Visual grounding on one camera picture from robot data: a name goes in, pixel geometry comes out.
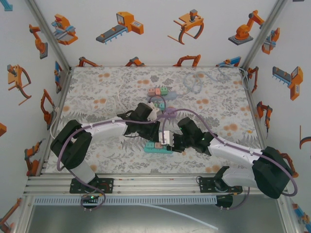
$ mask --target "white wall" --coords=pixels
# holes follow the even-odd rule
[[[302,138],[311,136],[311,66],[310,66],[310,15],[311,2],[292,2],[285,6],[273,29],[280,28],[280,37],[270,55],[258,52],[251,67],[259,67],[258,88],[253,97],[255,103],[262,101],[273,108],[271,127],[267,143],[269,146],[288,153],[299,173],[296,179],[298,194],[293,198],[302,209],[311,215],[310,177],[311,149],[305,143],[299,149],[299,125],[302,126]],[[290,90],[279,80],[272,78],[272,67],[276,66],[291,73],[300,66],[304,73],[300,85],[300,96],[290,100]]]
[[[1,56],[0,56],[0,122],[7,127],[7,132],[0,137],[0,217],[2,217],[16,199],[21,197],[27,181],[27,166],[24,161],[24,150],[31,148],[42,138],[48,139],[46,123],[40,109],[40,100],[45,88],[54,103],[59,102],[61,93],[55,91],[54,62],[56,56],[51,47],[48,57],[39,59],[39,51],[35,47],[35,37],[29,32],[29,24],[37,26],[25,1],[9,0],[13,11],[5,12],[0,7],[1,24]],[[46,38],[38,33],[43,42]],[[22,105],[18,105],[24,97],[16,89],[8,91],[7,65],[19,64],[29,74],[31,84],[24,88],[26,94],[32,95]],[[23,84],[26,78],[22,75]],[[52,107],[46,101],[46,109]],[[47,141],[41,144],[38,159],[44,152]]]
[[[104,66],[124,66],[137,56],[147,66],[171,66],[186,55],[201,54],[199,65],[215,65],[227,58],[244,58],[254,41],[236,46],[228,40],[248,21],[254,10],[266,19],[275,0],[36,0],[43,15],[52,23],[55,14],[65,16],[76,28],[79,39],[70,45],[60,45],[71,66],[78,64],[81,56]],[[190,10],[196,9],[204,18],[205,28],[195,40],[184,35],[185,45],[170,39],[178,38],[180,26],[173,22]],[[106,45],[96,37],[117,25],[116,13],[128,11],[144,25],[144,34],[123,34]],[[251,36],[256,38],[259,25],[254,24]]]

